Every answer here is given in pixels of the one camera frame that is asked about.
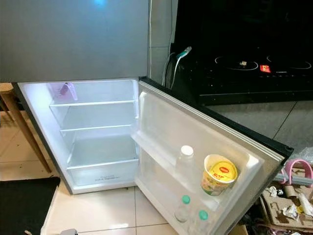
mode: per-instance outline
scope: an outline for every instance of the plastic bottle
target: plastic bottle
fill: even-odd
[[[176,171],[178,174],[192,176],[192,165],[194,164],[194,150],[188,145],[184,145],[180,149],[180,155],[176,160]]]
[[[175,211],[175,217],[180,223],[184,223],[188,220],[190,213],[190,197],[184,195],[181,198],[181,202],[177,210]]]
[[[194,222],[188,226],[188,234],[190,235],[206,235],[208,228],[209,215],[206,211],[200,210]]]

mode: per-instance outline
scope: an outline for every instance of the yellow lid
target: yellow lid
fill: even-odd
[[[237,169],[233,163],[222,161],[214,164],[209,174],[216,180],[229,182],[237,178]]]

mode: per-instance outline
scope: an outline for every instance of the wooden chair leg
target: wooden chair leg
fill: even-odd
[[[47,172],[51,172],[51,169],[48,165],[48,163],[45,160],[45,157],[43,153],[41,152],[33,134],[31,133],[29,127],[27,126],[27,123],[25,119],[23,118],[22,114],[19,111],[19,108],[17,104],[15,103],[13,93],[8,94],[1,94],[1,98],[3,99],[4,103],[8,107],[8,109],[11,111],[11,114],[15,118],[16,123],[20,127],[21,131],[23,132],[24,136],[26,137],[27,141],[29,142],[30,146],[35,151],[39,161],[43,164],[45,170]]]
[[[3,109],[3,111],[5,111],[5,113],[9,116],[9,118],[11,119],[12,122],[14,122],[13,118],[11,117],[11,115],[8,112],[8,108],[6,107],[5,103],[2,102],[2,100],[0,100],[0,107]]]

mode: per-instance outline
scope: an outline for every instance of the cable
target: cable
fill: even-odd
[[[174,74],[173,74],[173,82],[172,82],[172,85],[170,87],[170,89],[172,89],[173,85],[174,85],[174,82],[175,82],[175,75],[176,75],[176,70],[177,70],[177,66],[179,64],[179,61],[181,60],[181,58],[184,58],[186,55],[189,54],[189,52],[191,51],[191,47],[187,47],[182,53],[178,54],[176,56],[177,58],[177,62],[176,62],[176,65],[175,65],[175,69],[174,69]]]
[[[168,63],[170,62],[170,58],[171,58],[171,55],[175,54],[174,52],[171,53],[168,57],[167,57],[167,60],[164,64],[164,70],[163,70],[163,74],[162,74],[162,86],[165,85],[165,79],[166,79],[166,71],[167,71],[167,67],[168,67]]]
[[[149,13],[149,41],[150,41],[150,77],[151,78],[151,70],[152,70],[152,39],[151,39],[151,15],[152,15],[152,0],[150,0],[150,13]]]
[[[173,85],[174,85],[174,82],[175,82],[176,69],[177,69],[178,63],[179,63],[179,61],[181,60],[181,58],[182,58],[182,57],[178,58],[178,60],[177,60],[177,62],[176,62],[175,69],[174,69],[174,75],[173,75],[173,81],[172,81],[172,85],[171,85],[170,89],[173,88]]]

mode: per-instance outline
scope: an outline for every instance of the instant noodle cup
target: instant noodle cup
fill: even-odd
[[[220,195],[236,179],[236,166],[227,158],[211,154],[204,159],[202,189],[212,196]]]

